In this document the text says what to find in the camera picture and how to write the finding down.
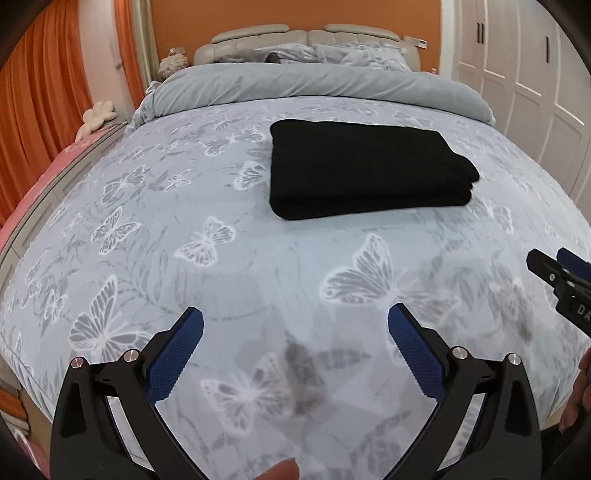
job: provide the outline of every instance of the orange wall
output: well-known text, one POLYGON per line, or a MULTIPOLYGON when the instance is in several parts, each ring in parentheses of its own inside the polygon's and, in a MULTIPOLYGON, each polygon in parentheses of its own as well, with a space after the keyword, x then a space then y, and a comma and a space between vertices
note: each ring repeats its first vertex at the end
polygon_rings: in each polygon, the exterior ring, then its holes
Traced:
POLYGON ((427 40, 421 66, 439 68, 441 0, 152 0, 159 58, 184 45, 187 56, 218 33, 252 25, 286 23, 292 30, 322 30, 329 23, 386 28, 427 40))

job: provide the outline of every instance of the orange curtain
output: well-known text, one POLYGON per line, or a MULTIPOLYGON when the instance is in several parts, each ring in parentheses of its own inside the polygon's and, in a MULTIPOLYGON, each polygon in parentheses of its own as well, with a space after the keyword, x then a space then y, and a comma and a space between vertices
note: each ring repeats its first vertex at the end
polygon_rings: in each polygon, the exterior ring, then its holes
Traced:
POLYGON ((121 53, 123 70, 125 71, 125 78, 127 79, 129 92, 131 93, 131 98, 137 108, 144 99, 144 88, 142 87, 142 77, 139 73, 138 59, 135 55, 134 22, 131 12, 131 0, 114 1, 119 52, 121 53))
POLYGON ((0 70, 0 226, 74 141, 91 106, 78 0, 54 0, 0 70))

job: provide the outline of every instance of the bed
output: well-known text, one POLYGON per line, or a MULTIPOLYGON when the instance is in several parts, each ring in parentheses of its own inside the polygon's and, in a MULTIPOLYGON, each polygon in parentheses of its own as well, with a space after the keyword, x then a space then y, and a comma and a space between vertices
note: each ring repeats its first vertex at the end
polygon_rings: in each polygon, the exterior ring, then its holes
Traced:
MULTIPOLYGON (((189 305, 204 314, 204 336, 157 408, 210 478, 252 479, 292 456, 309 480, 382 478, 434 407, 387 334, 399 301, 449 345, 481 358, 518 353, 541 424, 563 403, 588 344, 525 258, 561 247, 589 258, 591 229, 494 130, 476 92, 416 63, 414 73, 210 63, 319 35, 328 45, 398 43, 392 32, 340 30, 246 30, 200 48, 195 63, 206 64, 156 85, 126 137, 53 212, 0 319, 2 355, 49 418, 72 357, 141 349, 189 305), (481 180, 464 207, 287 222, 268 203, 269 126, 284 118, 434 129, 481 180)), ((418 61, 413 47, 401 51, 418 61)))

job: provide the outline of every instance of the blue gripper pad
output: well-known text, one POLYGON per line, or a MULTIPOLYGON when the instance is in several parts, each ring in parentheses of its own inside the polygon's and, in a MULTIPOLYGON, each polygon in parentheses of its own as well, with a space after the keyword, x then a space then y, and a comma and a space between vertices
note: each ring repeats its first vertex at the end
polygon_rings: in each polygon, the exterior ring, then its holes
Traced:
POLYGON ((571 251, 561 248, 556 254, 556 261, 568 268, 573 275, 591 282, 591 264, 571 251))
POLYGON ((146 372, 147 389, 144 394, 151 405, 164 400, 172 392, 203 336, 203 326, 203 314, 192 309, 150 365, 146 372))
POLYGON ((418 329, 421 326, 408 318, 398 305, 390 308, 388 329, 423 394, 443 401, 446 395, 444 368, 418 329))

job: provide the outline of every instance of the metal pin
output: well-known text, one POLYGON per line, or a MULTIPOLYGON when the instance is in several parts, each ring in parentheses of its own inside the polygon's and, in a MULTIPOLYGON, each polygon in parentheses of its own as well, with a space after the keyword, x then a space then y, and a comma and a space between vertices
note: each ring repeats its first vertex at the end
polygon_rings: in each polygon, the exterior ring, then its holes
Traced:
POLYGON ((84 359, 81 356, 73 358, 70 362, 72 368, 80 368, 82 365, 84 365, 84 359))
POLYGON ((123 354, 123 360, 126 362, 135 362, 139 358, 139 352, 137 350, 127 350, 123 354))
POLYGON ((521 357, 516 353, 509 354, 509 363, 513 365, 519 365, 521 363, 521 357))
POLYGON ((453 348, 452 355, 458 360, 464 360, 468 358, 468 350, 462 346, 457 346, 453 348))

